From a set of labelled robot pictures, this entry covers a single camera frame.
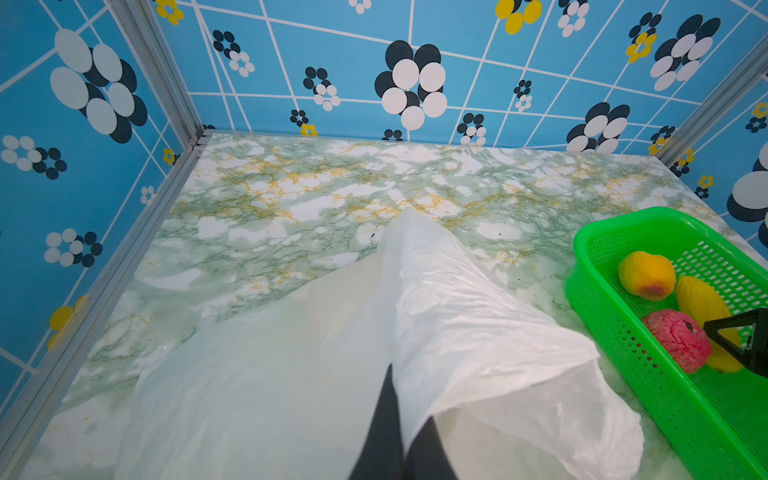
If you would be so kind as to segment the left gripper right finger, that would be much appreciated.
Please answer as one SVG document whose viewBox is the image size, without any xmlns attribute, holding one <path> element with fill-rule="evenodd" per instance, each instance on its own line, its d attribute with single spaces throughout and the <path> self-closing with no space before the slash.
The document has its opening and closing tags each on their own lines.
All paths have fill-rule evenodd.
<svg viewBox="0 0 768 480">
<path fill-rule="evenodd" d="M 408 480 L 457 479 L 444 451 L 433 417 L 425 422 L 410 446 L 404 460 L 403 478 Z"/>
</svg>

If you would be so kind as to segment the pink toy apple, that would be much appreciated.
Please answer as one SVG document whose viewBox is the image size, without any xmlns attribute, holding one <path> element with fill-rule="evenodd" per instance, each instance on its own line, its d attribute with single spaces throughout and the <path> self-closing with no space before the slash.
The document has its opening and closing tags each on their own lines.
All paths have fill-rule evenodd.
<svg viewBox="0 0 768 480">
<path fill-rule="evenodd" d="M 685 373 L 704 366 L 712 353 L 705 331 L 682 312 L 659 310 L 646 314 L 641 322 Z"/>
</svg>

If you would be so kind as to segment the yellow toy apple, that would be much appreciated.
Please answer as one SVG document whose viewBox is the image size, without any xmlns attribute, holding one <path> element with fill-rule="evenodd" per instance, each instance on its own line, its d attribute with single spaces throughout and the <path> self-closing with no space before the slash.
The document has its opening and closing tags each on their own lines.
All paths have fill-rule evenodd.
<svg viewBox="0 0 768 480">
<path fill-rule="evenodd" d="M 650 301 L 661 301 L 673 293 L 676 272 L 671 261 L 661 255 L 635 251 L 618 267 L 619 280 L 630 294 Z"/>
</svg>

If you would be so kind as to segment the yellow toy mango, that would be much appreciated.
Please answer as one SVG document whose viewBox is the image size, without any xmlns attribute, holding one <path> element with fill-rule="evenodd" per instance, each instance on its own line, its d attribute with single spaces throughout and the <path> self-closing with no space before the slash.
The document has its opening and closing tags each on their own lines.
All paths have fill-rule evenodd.
<svg viewBox="0 0 768 480">
<path fill-rule="evenodd" d="M 676 298 L 679 310 L 691 317 L 703 328 L 713 320 L 731 317 L 731 312 L 717 291 L 706 282 L 691 276 L 677 280 Z M 710 341 L 711 355 L 706 365 L 719 372 L 735 373 L 743 369 L 730 353 L 714 341 Z"/>
</svg>

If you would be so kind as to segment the white plastic bag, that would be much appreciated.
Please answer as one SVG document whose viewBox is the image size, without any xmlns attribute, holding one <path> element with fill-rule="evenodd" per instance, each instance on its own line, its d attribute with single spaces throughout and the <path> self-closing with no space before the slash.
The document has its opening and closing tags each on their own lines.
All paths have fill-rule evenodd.
<svg viewBox="0 0 768 480">
<path fill-rule="evenodd" d="M 640 417 L 598 361 L 407 211 L 373 255 L 144 373 L 115 477 L 349 479 L 392 366 L 404 460 L 433 417 L 457 479 L 629 479 Z"/>
</svg>

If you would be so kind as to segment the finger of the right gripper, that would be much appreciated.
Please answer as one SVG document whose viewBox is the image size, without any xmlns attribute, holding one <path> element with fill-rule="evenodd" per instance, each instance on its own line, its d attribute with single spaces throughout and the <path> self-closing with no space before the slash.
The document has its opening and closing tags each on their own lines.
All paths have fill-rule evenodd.
<svg viewBox="0 0 768 480">
<path fill-rule="evenodd" d="M 767 309 L 758 308 L 728 318 L 708 321 L 703 329 L 710 340 L 750 372 L 767 377 Z M 746 333 L 730 340 L 726 332 Z"/>
</svg>

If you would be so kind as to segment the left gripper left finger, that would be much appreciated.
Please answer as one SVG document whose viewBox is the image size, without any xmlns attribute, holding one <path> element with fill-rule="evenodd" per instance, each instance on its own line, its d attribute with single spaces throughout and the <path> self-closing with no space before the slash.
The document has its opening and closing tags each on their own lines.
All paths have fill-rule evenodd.
<svg viewBox="0 0 768 480">
<path fill-rule="evenodd" d="M 403 467 L 399 405 L 392 380 L 392 366 L 389 366 L 363 448 L 349 479 L 402 479 Z"/>
</svg>

